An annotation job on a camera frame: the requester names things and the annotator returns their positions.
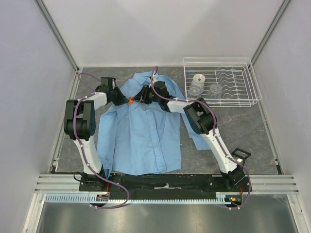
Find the light blue button shirt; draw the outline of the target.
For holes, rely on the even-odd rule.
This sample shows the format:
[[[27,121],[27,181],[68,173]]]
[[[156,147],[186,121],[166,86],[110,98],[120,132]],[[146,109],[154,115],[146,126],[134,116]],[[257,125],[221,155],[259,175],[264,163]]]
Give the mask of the light blue button shirt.
[[[209,150],[184,114],[163,111],[158,103],[112,105],[100,117],[97,155],[104,173],[164,173],[181,168],[180,121],[184,121],[195,152]]]

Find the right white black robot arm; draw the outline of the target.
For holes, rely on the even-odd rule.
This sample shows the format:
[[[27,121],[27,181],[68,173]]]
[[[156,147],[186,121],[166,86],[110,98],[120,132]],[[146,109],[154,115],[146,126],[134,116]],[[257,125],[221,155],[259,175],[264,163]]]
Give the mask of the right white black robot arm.
[[[223,176],[223,187],[234,191],[242,184],[245,179],[242,164],[233,159],[225,146],[217,128],[217,118],[202,98],[188,101],[171,96],[161,84],[155,88],[144,85],[133,99],[144,104],[157,102],[166,112],[185,114],[192,130],[207,142],[216,158]]]

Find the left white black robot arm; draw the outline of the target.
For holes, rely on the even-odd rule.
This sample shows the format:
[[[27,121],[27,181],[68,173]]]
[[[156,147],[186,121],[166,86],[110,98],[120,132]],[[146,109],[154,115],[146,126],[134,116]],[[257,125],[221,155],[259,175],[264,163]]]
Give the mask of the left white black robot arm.
[[[105,189],[107,180],[94,142],[95,111],[108,103],[118,106],[127,102],[128,99],[117,86],[112,88],[99,86],[97,91],[88,96],[66,102],[64,132],[78,148],[84,173],[94,175],[89,184],[96,191]]]

